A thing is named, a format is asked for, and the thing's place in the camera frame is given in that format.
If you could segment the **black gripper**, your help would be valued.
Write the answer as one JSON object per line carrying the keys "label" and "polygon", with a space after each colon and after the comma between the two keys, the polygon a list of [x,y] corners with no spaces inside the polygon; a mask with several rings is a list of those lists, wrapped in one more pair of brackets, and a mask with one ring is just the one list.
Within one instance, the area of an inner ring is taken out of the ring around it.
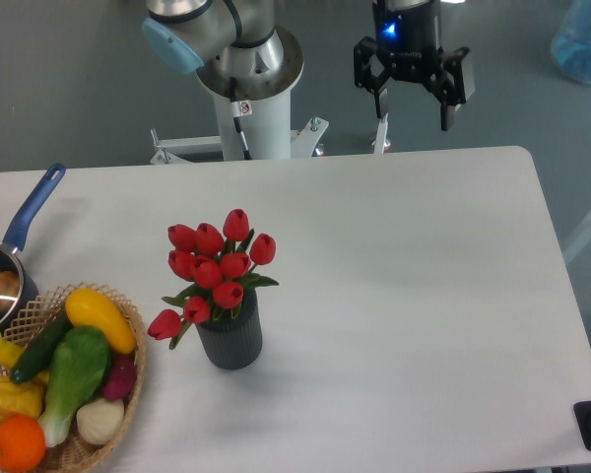
{"label": "black gripper", "polygon": [[422,85],[440,103],[440,129],[448,131],[455,114],[475,91],[466,46],[445,50],[438,1],[374,1],[375,36],[354,47],[355,85],[369,92],[376,116],[388,114],[389,80]]}

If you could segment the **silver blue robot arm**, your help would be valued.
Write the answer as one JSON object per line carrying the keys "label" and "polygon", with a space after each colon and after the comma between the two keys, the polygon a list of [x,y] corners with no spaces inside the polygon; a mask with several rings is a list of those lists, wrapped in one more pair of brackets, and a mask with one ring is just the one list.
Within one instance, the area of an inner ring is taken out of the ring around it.
{"label": "silver blue robot arm", "polygon": [[[272,98],[301,75],[301,47],[277,25],[272,1],[150,1],[147,10],[142,32],[159,58],[228,101]],[[469,48],[441,46],[439,2],[375,1],[372,17],[375,35],[354,47],[355,85],[385,119],[387,81],[420,84],[438,100],[448,130],[475,84]]]}

